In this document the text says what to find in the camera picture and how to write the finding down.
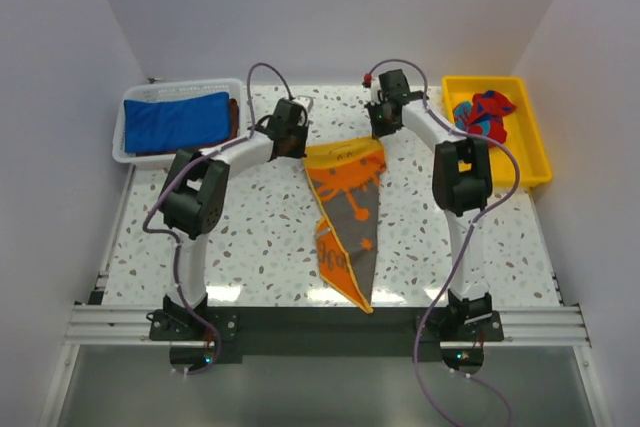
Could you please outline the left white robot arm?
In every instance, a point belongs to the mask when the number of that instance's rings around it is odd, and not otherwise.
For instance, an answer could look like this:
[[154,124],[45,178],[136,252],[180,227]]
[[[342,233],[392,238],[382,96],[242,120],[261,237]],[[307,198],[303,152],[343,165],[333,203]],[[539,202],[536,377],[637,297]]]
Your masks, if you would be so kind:
[[246,135],[209,154],[180,150],[159,197],[166,229],[176,240],[172,287],[162,308],[149,315],[153,340],[200,340],[213,337],[204,278],[209,234],[222,217],[228,182],[277,158],[304,157],[309,113],[314,101],[281,98],[274,111]]

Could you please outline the yellow plastic bin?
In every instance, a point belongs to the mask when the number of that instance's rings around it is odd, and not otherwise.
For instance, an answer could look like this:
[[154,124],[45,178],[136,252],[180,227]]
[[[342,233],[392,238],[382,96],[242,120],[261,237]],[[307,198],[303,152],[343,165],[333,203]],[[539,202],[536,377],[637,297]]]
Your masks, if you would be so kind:
[[521,188],[531,189],[552,180],[552,170],[544,149],[534,110],[524,82],[511,76],[444,76],[442,103],[448,120],[454,122],[454,108],[472,95],[494,90],[515,104],[505,121],[506,148],[518,162]]

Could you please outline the white plastic laundry basket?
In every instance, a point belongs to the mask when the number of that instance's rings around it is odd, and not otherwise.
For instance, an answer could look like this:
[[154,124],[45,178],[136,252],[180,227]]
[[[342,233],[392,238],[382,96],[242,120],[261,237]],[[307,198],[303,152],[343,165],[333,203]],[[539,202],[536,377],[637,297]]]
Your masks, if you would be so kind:
[[141,101],[146,103],[184,101],[191,98],[225,92],[230,99],[235,99],[239,107],[240,135],[248,130],[249,114],[246,107],[246,95],[244,85],[239,79],[219,78],[202,79],[193,81],[174,81],[155,84],[145,84],[128,89],[118,107],[115,124],[112,157],[116,162],[131,164],[140,169],[159,169],[168,167],[175,156],[174,153],[134,154],[125,150],[126,114],[124,103],[126,101]]

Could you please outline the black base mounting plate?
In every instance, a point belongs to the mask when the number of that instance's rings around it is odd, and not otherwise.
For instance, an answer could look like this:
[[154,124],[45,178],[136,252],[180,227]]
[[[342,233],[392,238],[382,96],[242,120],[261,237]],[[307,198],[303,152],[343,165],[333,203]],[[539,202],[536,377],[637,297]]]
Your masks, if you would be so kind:
[[169,346],[172,366],[197,370],[247,356],[412,357],[480,365],[487,342],[504,340],[500,315],[455,324],[448,308],[209,307],[191,316],[169,304],[147,313],[149,338]]

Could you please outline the orange cloth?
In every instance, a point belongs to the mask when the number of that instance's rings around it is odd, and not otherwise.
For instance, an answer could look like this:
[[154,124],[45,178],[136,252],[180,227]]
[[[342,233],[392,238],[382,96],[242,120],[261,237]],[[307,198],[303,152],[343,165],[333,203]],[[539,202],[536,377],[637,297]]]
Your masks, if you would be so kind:
[[384,146],[370,137],[311,146],[303,165],[321,212],[315,229],[320,277],[371,314]]

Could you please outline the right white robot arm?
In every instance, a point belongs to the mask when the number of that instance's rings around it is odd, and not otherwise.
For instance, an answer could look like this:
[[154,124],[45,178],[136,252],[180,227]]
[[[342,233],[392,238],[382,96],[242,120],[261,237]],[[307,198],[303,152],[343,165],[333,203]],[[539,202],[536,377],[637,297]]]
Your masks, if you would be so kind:
[[478,219],[493,190],[488,144],[456,130],[431,108],[425,91],[410,88],[400,69],[367,73],[363,86],[370,91],[366,109],[374,137],[407,128],[433,154],[432,195],[446,217],[453,263],[443,288],[447,305],[434,306],[425,327],[440,340],[468,339],[493,314]]

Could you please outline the red and blue cloth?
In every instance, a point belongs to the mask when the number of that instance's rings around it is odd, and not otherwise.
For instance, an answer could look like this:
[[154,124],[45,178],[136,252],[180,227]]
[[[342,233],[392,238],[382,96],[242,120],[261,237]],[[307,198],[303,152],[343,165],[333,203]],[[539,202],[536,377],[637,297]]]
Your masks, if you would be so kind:
[[454,125],[459,130],[504,144],[508,137],[504,119],[516,109],[517,106],[504,94],[487,90],[474,94],[471,101],[461,102],[454,108]]

